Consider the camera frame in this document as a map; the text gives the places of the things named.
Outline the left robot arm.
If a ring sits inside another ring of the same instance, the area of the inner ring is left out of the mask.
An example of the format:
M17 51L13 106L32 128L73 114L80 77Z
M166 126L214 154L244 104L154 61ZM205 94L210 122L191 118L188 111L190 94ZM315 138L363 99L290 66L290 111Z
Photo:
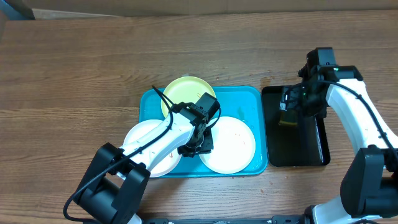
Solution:
M138 140L115 147L101 146L63 215L81 223L141 223L137 216L152 169L173 150L183 157L213 149L211 118L220 103L204 93L196 103L169 107L167 117Z

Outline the white round plate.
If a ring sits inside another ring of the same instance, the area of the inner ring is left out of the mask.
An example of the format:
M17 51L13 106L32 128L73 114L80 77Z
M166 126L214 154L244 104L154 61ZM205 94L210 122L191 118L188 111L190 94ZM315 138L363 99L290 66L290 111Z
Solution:
M235 174L245 169L256 151L251 129L241 120L222 116L211 128L213 149L200 159L210 170L219 174Z

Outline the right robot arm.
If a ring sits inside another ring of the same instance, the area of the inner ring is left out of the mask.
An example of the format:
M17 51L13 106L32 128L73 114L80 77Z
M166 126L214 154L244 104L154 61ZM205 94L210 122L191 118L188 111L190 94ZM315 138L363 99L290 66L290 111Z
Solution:
M302 81L282 90L279 123L297 125L303 117L338 115L354 149L340 185L327 203L308 207L302 223L375 223L397 216L397 135L372 103L355 66L336 63L331 47L307 54L298 71Z

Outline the green yellow sponge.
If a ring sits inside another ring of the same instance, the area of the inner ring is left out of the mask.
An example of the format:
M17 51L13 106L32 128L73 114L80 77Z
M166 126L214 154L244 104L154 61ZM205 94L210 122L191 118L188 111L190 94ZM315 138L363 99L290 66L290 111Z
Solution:
M296 126L298 124L298 114L295 110L280 111L279 125Z

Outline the yellow-green rimmed plate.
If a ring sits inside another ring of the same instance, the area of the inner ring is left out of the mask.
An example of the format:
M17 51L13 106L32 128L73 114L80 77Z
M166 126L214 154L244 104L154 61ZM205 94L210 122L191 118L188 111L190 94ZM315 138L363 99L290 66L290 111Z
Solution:
M173 103L196 103L204 93L216 98L211 85L198 77L180 77L167 85L163 94Z

